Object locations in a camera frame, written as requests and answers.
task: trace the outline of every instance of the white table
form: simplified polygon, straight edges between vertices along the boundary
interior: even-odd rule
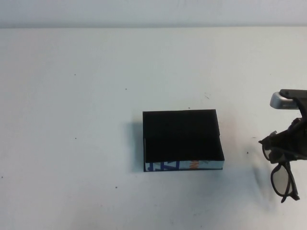
[[[258,140],[298,111],[307,28],[1,29],[0,226],[4,230],[305,228],[281,204]],[[142,111],[216,109],[221,171],[143,172]]]

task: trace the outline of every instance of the eyeglass frame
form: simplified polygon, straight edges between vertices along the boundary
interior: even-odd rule
[[[274,184],[274,179],[273,179],[273,176],[274,176],[274,173],[278,172],[281,167],[284,167],[284,169],[287,171],[288,173],[288,184],[287,184],[287,188],[286,188],[286,191],[284,194],[281,194],[277,189],[276,189],[276,186]],[[288,196],[290,196],[293,200],[299,200],[299,196],[298,196],[298,192],[297,192],[297,188],[296,188],[296,184],[295,184],[295,180],[294,180],[294,177],[293,177],[293,174],[291,172],[291,166],[290,166],[290,163],[289,162],[282,162],[282,163],[279,163],[271,172],[271,184],[272,184],[272,187],[275,191],[275,193],[279,196],[282,197],[282,203],[286,200],[286,198]]]

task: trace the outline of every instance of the cardboard box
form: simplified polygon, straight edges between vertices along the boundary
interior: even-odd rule
[[[216,110],[143,112],[144,171],[222,169]]]

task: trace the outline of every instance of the black eyeglasses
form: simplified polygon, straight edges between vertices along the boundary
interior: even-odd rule
[[[270,149],[265,149],[264,146],[262,146],[262,151],[264,157],[267,160],[270,160],[269,155],[272,151]],[[296,184],[291,172],[289,162],[278,163],[278,165],[273,169],[271,173],[271,183],[275,193],[282,197],[282,203],[288,196],[294,200],[299,200]]]

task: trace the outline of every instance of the orange printed graphic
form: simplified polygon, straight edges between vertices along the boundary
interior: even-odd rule
[[[198,169],[199,164],[200,164],[199,161],[191,161],[190,169]]]

